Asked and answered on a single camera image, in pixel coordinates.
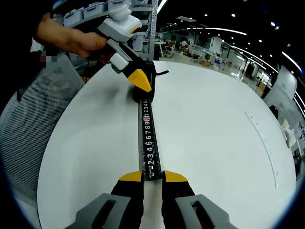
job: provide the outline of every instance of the black ceiling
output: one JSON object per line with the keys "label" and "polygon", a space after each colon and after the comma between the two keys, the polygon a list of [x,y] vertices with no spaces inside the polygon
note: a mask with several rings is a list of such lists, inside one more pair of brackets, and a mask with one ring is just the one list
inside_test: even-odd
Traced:
{"label": "black ceiling", "polygon": [[[303,11],[301,1],[295,0],[285,3],[276,0],[168,0],[158,14],[157,29],[171,31],[191,28],[191,25],[203,27],[201,25],[203,24],[208,27],[245,32],[246,36],[228,31],[192,30],[198,35],[201,32],[200,35],[206,37],[220,34],[225,42],[231,45],[234,42],[235,46],[244,50],[247,48],[248,52],[258,57],[262,55],[261,59],[275,69],[278,64],[279,66],[283,64],[288,70],[294,71],[296,77],[303,80],[303,75],[297,67],[282,55],[282,51],[287,53],[301,66],[302,70],[305,69],[305,49],[302,44],[305,21]],[[176,19],[179,16],[192,17],[196,22],[181,22]],[[279,26],[278,30],[271,26],[272,21]],[[175,22],[176,26],[167,24]],[[264,66],[267,68],[267,72],[273,71],[268,66]]]}

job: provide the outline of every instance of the tape measure blade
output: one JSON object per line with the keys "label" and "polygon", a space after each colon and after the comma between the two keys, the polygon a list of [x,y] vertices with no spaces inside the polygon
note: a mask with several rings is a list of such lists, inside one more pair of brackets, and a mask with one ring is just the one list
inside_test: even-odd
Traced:
{"label": "tape measure blade", "polygon": [[142,154],[142,170],[145,180],[162,178],[153,113],[150,100],[143,99],[139,103],[139,151]]}

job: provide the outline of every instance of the white round table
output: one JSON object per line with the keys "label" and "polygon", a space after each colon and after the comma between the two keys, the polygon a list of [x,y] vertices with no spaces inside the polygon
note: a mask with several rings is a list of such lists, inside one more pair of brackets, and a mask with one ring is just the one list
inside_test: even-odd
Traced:
{"label": "white round table", "polygon": [[[205,68],[155,62],[152,103],[163,170],[185,176],[240,229],[270,228],[295,192],[292,153],[279,124],[246,84]],[[38,211],[43,229],[70,225],[76,212],[119,177],[139,170],[138,104],[132,85],[108,64],[78,92],[58,121],[43,156]],[[274,176],[251,112],[275,152]],[[145,182],[141,228],[164,228],[162,182]]]}

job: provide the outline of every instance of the mesh chair back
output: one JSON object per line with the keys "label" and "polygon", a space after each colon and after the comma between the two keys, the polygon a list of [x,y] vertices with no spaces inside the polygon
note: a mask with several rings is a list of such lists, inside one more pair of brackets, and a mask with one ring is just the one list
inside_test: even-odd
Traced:
{"label": "mesh chair back", "polygon": [[37,207],[39,169],[61,114],[84,82],[67,56],[47,63],[0,116],[0,155],[14,195]]}

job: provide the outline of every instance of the yellow part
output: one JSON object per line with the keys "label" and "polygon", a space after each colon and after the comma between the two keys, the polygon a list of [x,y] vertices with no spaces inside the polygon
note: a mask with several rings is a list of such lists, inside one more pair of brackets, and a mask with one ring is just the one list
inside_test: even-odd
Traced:
{"label": "yellow part", "polygon": [[135,86],[140,87],[146,92],[152,90],[151,85],[148,82],[147,76],[142,69],[135,70],[127,79]]}
{"label": "yellow part", "polygon": [[124,176],[122,176],[119,180],[140,182],[141,181],[141,175],[142,175],[142,171],[127,173]]}
{"label": "yellow part", "polygon": [[141,28],[141,26],[140,26],[140,25],[137,25],[136,27],[134,27],[134,29],[130,32],[130,34],[133,34],[133,32],[134,32],[137,28]]}
{"label": "yellow part", "polygon": [[173,173],[165,170],[165,181],[166,182],[188,182],[187,179],[179,173]]}

